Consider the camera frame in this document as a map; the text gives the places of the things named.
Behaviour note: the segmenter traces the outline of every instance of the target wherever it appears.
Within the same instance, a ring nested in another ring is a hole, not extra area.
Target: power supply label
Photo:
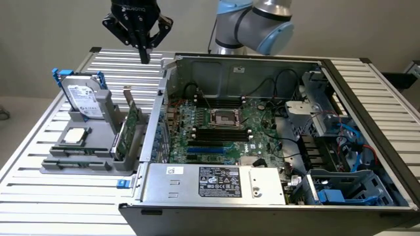
[[[200,167],[199,195],[207,198],[241,198],[239,168]]]

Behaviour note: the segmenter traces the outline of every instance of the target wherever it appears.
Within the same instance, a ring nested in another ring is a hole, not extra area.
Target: blue cable
[[[353,165],[353,168],[352,168],[351,172],[356,172],[356,171],[357,171],[357,167],[359,167],[359,165],[360,165],[360,159],[361,159],[361,154],[357,153],[356,163],[355,163],[355,165]]]
[[[352,127],[349,127],[347,124],[339,123],[337,126],[343,126],[344,129],[355,133],[357,139],[360,138],[360,132],[355,130]]]

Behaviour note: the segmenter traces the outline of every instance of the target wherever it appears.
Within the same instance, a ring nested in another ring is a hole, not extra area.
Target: white wall
[[[205,52],[217,0],[157,0],[172,17],[160,51]],[[0,1],[0,95],[53,97],[51,69],[76,68],[92,46],[124,48],[101,26],[109,0]],[[284,55],[368,57],[388,71],[420,58],[419,0],[293,0]]]

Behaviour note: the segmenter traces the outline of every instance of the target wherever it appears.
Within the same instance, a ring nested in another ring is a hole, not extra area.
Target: blue drive bracket
[[[376,206],[379,204],[377,196],[369,196],[365,199],[344,199],[339,189],[323,189],[317,192],[317,197],[324,205]]]
[[[99,77],[100,87],[101,87],[103,89],[108,89],[104,73],[103,73],[101,71],[97,71],[97,72],[96,72],[96,75],[97,75],[97,77]]]
[[[73,104],[72,104],[72,102],[71,102],[71,98],[68,97],[68,95],[67,95],[67,93],[65,93],[65,89],[63,88],[63,84],[61,84],[61,80],[60,80],[60,76],[63,76],[63,75],[64,75],[64,76],[72,75],[72,74],[73,74],[73,71],[72,71],[72,70],[61,70],[61,71],[59,72],[59,68],[53,68],[51,72],[52,72],[53,80],[56,81],[56,83],[57,83],[57,85],[59,85],[59,88],[61,88],[63,93],[64,93],[64,95],[65,95],[65,97],[67,97],[68,103],[69,103],[71,106],[72,106],[72,110],[75,110]]]

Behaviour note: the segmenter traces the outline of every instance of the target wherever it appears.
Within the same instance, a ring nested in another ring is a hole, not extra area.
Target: hard drive label
[[[79,85],[68,85],[67,88],[80,113],[89,118],[104,118],[95,98],[95,91],[88,86]]]
[[[208,198],[241,198],[239,168],[200,167],[199,195]]]

